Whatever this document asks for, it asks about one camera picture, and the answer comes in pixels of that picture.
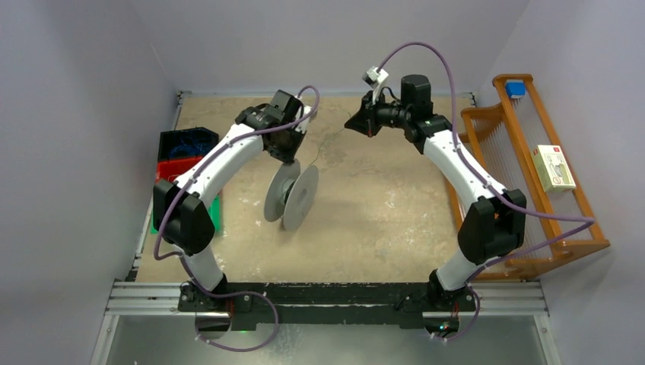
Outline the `white perforated spool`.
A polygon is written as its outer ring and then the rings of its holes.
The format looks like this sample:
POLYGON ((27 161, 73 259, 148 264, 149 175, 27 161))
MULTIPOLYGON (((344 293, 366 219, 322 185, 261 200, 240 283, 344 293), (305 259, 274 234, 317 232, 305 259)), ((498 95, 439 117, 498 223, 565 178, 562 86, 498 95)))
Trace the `white perforated spool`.
POLYGON ((264 219, 268 222, 281 220, 286 231, 297 230, 313 206, 318 185, 317 166, 302 169, 298 159, 282 163, 265 196, 264 219))

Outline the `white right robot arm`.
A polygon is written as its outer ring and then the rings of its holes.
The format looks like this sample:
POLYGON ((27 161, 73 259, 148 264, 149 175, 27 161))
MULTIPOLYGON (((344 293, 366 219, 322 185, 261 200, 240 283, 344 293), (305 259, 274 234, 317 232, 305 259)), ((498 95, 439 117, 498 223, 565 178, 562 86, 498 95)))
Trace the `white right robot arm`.
POLYGON ((440 169, 467 209, 457 234, 458 251, 431 272, 427 283, 429 304, 446 309, 478 269, 521 247, 526 216, 504 203, 525 208, 526 197, 491 177, 453 134, 448 118, 434 112, 426 76, 403 77, 401 97, 392 102, 383 96, 385 71, 371 69, 363 79, 371 89, 345 128, 368 137, 376 136, 383 126, 401 129, 405 139, 440 169))

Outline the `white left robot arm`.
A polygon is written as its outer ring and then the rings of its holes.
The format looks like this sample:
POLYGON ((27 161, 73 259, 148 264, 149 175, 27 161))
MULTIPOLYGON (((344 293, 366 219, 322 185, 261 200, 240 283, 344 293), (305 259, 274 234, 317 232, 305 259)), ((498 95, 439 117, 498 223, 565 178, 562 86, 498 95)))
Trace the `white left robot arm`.
POLYGON ((210 204, 262 152, 286 165, 295 163, 319 102, 319 95, 307 105, 301 94, 278 90, 269 102, 241 111, 226 135, 194 167, 174 181, 159 179, 154 184, 153 257, 178 258, 189 282, 199 289, 197 301, 207 310, 219 310, 232 295, 211 249, 215 229, 210 204))

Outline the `green bin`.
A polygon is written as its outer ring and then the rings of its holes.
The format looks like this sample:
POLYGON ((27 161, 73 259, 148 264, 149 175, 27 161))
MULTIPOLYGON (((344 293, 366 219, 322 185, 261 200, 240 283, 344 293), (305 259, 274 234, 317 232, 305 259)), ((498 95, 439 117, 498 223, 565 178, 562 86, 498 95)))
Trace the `green bin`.
MULTIPOLYGON (((222 228, 222 217, 221 217, 221 196, 216 195, 213 202, 211 203, 211 206, 208 208, 208 214, 209 217, 211 218, 211 221, 214 225, 214 231, 215 233, 220 233, 221 228, 222 228)), ((151 219, 150 219, 150 225, 149 225, 149 233, 150 234, 157 234, 158 230, 154 226, 155 218, 154 218, 154 213, 151 213, 151 219)))

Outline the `red bin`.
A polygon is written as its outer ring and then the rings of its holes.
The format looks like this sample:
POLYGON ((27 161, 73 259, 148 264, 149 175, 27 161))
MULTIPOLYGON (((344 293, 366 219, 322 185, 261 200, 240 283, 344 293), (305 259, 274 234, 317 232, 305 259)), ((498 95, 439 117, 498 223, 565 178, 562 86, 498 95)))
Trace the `red bin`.
POLYGON ((178 176, 193 168, 202 158, 203 156, 184 157, 158 162, 155 182, 158 182, 160 179, 173 182, 178 176))

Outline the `wooden rack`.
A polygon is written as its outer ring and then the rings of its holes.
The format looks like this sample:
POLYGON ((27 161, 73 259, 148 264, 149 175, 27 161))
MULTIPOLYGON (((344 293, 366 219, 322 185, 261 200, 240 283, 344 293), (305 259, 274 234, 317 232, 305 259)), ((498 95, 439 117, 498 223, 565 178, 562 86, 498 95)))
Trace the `wooden rack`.
MULTIPOLYGON (((511 189, 522 189, 528 207, 548 214, 592 217, 591 205, 582 186, 569 192, 544 192, 532 151, 538 144, 560 145, 548 112, 530 74, 501 74, 492 84, 500 98, 493 106, 469 107, 461 112, 464 131, 459 137, 475 159, 498 181, 511 189), (518 79, 526 95, 511 100, 505 81, 518 79)), ((610 246, 599 224, 594 223, 550 246, 540 246, 579 226, 577 222, 528 218, 523 249, 525 255, 486 268, 478 281, 533 279, 551 270, 610 246)))

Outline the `blue block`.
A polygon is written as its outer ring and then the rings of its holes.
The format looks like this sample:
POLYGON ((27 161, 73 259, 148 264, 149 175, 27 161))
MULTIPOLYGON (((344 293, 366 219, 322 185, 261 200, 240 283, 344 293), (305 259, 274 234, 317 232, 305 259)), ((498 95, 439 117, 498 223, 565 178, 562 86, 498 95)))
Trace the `blue block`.
POLYGON ((526 86, 523 81, 518 79, 505 81, 504 90, 511 100, 519 100, 526 95, 526 86))

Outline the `white cardboard box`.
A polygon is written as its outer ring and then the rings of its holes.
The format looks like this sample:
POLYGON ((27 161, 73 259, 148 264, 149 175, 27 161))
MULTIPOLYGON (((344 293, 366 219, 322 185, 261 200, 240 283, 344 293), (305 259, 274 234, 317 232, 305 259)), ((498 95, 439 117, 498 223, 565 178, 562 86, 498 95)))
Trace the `white cardboard box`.
POLYGON ((560 145, 538 144, 532 160, 544 192, 569 192, 577 188, 560 145))

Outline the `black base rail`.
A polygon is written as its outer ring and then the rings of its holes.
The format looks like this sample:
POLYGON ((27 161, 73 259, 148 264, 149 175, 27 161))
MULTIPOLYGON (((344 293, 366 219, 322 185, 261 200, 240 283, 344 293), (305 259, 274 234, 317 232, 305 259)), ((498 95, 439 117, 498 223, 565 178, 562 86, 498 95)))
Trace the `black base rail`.
POLYGON ((234 331, 258 325, 397 325, 401 329, 455 332, 458 317, 472 312, 464 289, 445 297, 428 293, 424 282, 262 283, 230 282, 230 298, 214 298, 194 284, 180 287, 178 310, 199 318, 218 316, 234 331))

